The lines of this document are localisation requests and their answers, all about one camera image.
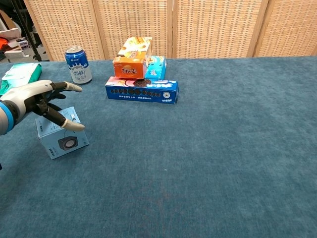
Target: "woven room divider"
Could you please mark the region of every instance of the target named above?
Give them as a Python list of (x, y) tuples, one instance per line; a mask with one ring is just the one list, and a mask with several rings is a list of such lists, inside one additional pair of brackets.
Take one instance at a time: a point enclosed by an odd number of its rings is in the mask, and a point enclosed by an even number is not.
[(91, 0), (24, 0), (50, 60), (82, 46), (89, 60), (105, 59)]
[(174, 0), (174, 58), (251, 57), (268, 0)]
[(316, 54), (317, 0), (270, 0), (254, 56)]
[(131, 36), (153, 37), (153, 54), (172, 57), (172, 0), (93, 0), (106, 58)]

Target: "tabletop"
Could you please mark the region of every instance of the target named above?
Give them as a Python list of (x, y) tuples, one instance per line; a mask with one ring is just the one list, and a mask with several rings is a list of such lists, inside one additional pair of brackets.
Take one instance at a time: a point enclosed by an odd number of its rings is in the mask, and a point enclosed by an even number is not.
[(316, 237), (316, 57), (168, 59), (176, 105), (109, 100), (111, 61), (90, 66), (54, 101), (89, 146), (51, 160), (34, 114), (0, 137), (0, 237)]

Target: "orange snack box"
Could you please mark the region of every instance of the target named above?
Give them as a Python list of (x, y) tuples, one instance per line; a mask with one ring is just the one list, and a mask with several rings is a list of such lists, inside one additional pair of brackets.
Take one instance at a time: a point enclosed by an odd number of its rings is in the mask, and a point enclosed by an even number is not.
[(130, 37), (113, 60), (118, 78), (143, 79), (152, 55), (152, 37)]

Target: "blue and white can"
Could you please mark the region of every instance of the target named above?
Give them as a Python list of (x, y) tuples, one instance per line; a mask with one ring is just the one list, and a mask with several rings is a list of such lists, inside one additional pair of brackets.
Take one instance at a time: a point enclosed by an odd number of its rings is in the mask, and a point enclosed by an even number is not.
[(74, 83), (83, 84), (92, 80), (87, 56), (82, 47), (69, 47), (65, 52), (65, 59)]

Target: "small blue box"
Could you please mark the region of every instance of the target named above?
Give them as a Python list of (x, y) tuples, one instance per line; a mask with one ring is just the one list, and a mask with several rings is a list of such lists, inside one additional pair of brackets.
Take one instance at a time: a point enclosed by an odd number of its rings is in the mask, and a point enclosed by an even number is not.
[[(74, 107), (59, 111), (64, 117), (80, 123)], [(89, 145), (85, 131), (66, 130), (44, 117), (35, 119), (38, 138), (51, 159)]]
[(109, 99), (128, 101), (175, 104), (179, 92), (178, 83), (170, 80), (151, 81), (110, 77), (105, 86)]
[(166, 58), (164, 56), (151, 56), (145, 79), (164, 80), (166, 72)]

